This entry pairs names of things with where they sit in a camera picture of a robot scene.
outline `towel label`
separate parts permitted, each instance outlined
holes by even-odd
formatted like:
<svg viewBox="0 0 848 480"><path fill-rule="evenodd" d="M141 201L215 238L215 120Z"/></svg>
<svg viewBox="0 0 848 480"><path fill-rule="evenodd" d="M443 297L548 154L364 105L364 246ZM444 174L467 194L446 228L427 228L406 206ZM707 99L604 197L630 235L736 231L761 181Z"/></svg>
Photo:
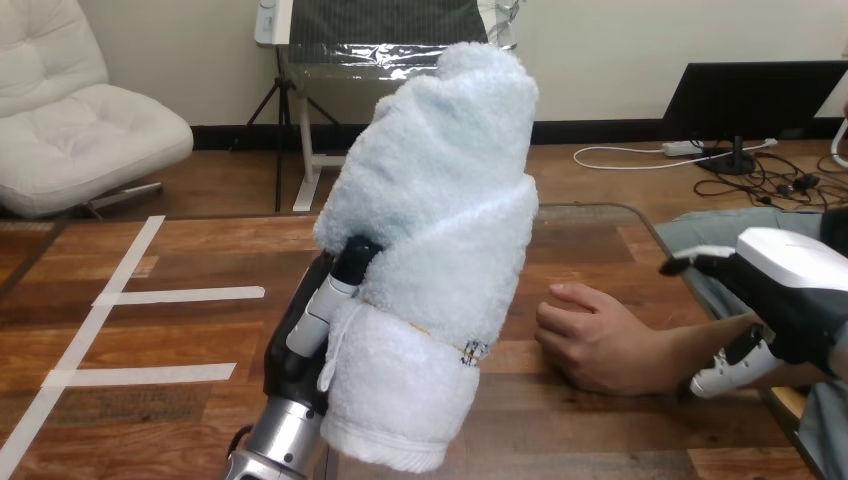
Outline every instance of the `towel label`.
<svg viewBox="0 0 848 480"><path fill-rule="evenodd" d="M489 345L478 340L469 340L462 350L462 359L460 361L467 367L476 367L480 363L480 360L488 354Z"/></svg>

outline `robotic hand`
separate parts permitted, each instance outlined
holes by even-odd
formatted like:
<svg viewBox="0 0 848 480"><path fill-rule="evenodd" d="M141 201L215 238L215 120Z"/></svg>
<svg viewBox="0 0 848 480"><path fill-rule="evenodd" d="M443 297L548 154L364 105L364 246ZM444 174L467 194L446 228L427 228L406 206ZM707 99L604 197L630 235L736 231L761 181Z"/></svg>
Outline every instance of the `robotic hand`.
<svg viewBox="0 0 848 480"><path fill-rule="evenodd" d="M226 480L304 480L310 475L321 451L321 421L327 413L318 376L330 320L344 300L356 295L365 270L381 250L355 236L337 259L322 254L309 266L265 352L268 403L245 448L231 447Z"/></svg>
<svg viewBox="0 0 848 480"><path fill-rule="evenodd" d="M660 273L678 275L690 267L718 279L765 323L695 375L690 388L696 395L736 389L784 363L810 362L848 379L848 258L797 233L749 228L735 249L683 250Z"/></svg>

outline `wooden table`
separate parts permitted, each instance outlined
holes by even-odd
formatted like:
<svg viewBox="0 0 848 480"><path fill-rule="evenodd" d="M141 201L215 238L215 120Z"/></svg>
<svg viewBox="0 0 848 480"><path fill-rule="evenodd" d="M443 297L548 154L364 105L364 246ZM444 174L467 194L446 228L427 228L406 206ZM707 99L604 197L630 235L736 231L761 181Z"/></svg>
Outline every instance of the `wooden table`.
<svg viewBox="0 0 848 480"><path fill-rule="evenodd" d="M124 292L261 286L263 298L114 306L78 368L235 363L226 381L68 386L16 479L218 478L264 403L262 355L316 254L314 217L166 220ZM92 311L143 222L0 224L0 443ZM575 391L541 361L536 305L553 282L604 290L655 328L707 321L641 216L547 206L501 340L444 466L415 478L809 478L754 392L710 401ZM329 454L319 476L412 478Z"/></svg>

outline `white towel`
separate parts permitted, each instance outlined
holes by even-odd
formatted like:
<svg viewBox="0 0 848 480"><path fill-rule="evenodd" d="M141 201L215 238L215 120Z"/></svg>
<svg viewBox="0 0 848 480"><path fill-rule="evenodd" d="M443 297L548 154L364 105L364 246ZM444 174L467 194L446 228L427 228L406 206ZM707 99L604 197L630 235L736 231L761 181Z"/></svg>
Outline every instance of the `white towel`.
<svg viewBox="0 0 848 480"><path fill-rule="evenodd" d="M438 67L377 104L315 225L331 253L356 234L385 247L334 315L321 432L414 472L442 463L471 407L538 208L533 80L488 45L453 46Z"/></svg>

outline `white chair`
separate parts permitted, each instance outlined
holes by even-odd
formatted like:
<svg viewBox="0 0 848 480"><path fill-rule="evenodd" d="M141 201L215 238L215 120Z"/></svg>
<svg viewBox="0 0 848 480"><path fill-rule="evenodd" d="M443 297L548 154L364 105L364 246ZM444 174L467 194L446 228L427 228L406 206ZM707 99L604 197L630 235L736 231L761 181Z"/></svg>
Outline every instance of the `white chair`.
<svg viewBox="0 0 848 480"><path fill-rule="evenodd" d="M0 204L41 217L161 189L98 198L186 158L194 143L175 113L107 82L77 0L0 0Z"/></svg>

